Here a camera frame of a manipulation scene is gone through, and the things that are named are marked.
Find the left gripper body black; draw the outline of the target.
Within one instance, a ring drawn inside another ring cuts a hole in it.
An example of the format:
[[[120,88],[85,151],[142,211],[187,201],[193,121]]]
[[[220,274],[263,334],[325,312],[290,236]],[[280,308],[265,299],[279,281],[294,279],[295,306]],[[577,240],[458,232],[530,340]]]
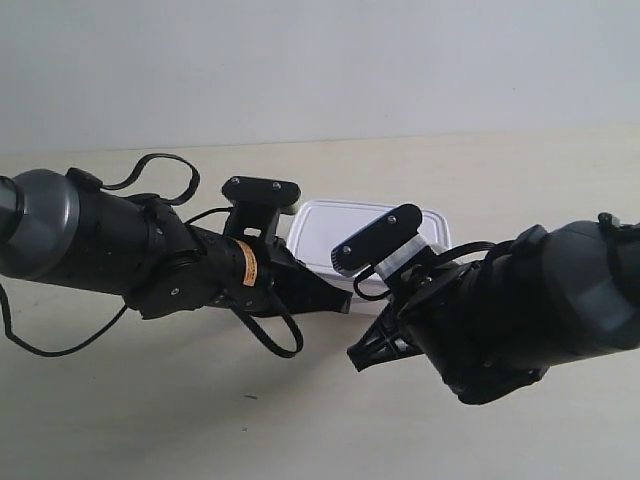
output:
[[[199,242],[190,268],[189,308],[236,309],[253,317],[310,311],[310,271],[276,234],[283,209],[265,204],[235,204],[220,233],[189,229]]]

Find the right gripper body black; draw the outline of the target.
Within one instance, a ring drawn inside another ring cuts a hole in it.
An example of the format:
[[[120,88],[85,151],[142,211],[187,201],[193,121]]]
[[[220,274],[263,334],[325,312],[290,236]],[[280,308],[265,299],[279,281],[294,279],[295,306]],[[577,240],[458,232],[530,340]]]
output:
[[[430,360],[448,360],[462,349],[461,327],[456,316],[463,280],[477,263],[463,257],[478,253],[478,244],[463,244],[437,253],[425,245],[400,257],[399,269],[384,279],[390,291],[391,312]]]

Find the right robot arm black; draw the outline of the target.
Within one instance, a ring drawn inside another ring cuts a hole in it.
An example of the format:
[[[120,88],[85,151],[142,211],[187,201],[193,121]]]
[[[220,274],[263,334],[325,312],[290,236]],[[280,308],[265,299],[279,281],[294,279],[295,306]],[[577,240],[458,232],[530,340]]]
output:
[[[639,228],[610,213],[397,259],[386,307],[347,351],[357,370],[423,355],[476,406],[639,346]]]

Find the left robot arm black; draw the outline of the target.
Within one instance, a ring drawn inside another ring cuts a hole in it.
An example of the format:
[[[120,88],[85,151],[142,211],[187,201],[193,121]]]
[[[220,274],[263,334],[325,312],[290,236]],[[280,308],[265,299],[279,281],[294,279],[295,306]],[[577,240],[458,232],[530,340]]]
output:
[[[292,182],[246,176],[222,187],[216,233],[156,194],[118,197],[90,174],[46,169],[1,181],[4,276],[121,297],[144,319],[203,307],[264,318],[345,313],[348,291],[310,271],[276,234],[300,197]]]

